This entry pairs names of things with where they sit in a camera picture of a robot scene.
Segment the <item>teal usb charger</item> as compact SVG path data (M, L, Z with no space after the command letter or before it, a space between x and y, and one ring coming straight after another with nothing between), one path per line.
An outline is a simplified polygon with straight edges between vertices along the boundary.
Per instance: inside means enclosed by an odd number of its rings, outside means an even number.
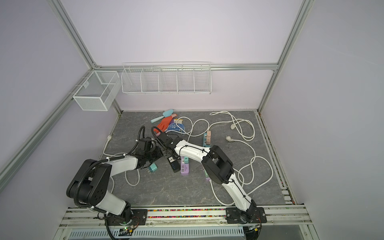
M158 170L158 167L157 167L157 165L155 164L155 163L152 163L149 167L148 167L148 172L149 173L153 173L153 172L155 172L155 171L157 171Z

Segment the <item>black power strip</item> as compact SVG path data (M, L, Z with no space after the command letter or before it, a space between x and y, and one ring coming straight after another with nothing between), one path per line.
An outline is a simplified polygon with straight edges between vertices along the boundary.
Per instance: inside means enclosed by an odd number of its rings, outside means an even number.
M181 165L180 165L177 158L175 158L174 156L169 156L169 157L167 157L167 160L168 160L174 173L177 173L181 170Z

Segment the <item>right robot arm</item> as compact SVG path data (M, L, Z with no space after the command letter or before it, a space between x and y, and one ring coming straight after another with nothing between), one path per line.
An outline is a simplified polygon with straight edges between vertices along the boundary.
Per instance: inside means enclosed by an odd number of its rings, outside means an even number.
M154 136L163 149L174 158L187 157L201 163L211 181L226 189L241 215L249 220L256 217L255 201L242 188L232 161L220 147L216 145L210 148L197 146L180 137L173 139L164 132L154 134Z

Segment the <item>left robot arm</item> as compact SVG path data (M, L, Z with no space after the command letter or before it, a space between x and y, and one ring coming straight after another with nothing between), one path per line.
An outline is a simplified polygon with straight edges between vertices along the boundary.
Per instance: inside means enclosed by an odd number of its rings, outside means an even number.
M155 140L146 137L137 140L129 153L108 156L99 161L85 160L69 184L66 195L74 200L77 207L115 217L121 225L129 224L134 217L131 204L108 191L109 180L127 171L149 167L162 156Z

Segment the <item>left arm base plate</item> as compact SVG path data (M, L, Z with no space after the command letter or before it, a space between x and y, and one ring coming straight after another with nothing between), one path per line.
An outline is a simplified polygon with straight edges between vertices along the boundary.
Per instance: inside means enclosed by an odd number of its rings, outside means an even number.
M147 216L147 209L130 209L119 216L108 214L107 223L109 226L142 226L146 224Z

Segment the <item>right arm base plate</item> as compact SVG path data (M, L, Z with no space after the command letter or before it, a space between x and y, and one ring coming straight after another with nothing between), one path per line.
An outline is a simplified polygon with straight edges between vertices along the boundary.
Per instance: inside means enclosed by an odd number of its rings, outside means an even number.
M247 211L236 207L226 208L226 221L228 224L265 224L267 223L264 208L250 206Z

